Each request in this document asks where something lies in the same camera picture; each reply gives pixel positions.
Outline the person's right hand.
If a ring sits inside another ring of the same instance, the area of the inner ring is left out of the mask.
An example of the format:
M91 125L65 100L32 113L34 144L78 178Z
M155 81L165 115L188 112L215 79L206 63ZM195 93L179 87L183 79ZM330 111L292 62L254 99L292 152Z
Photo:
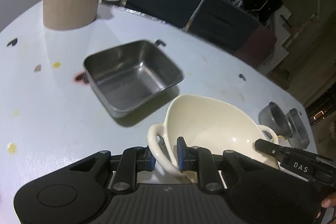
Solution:
M331 208L331 207L333 207L335 209L335 206L336 206L336 193L333 193L333 194L327 196L321 202L321 207L323 207L323 208Z

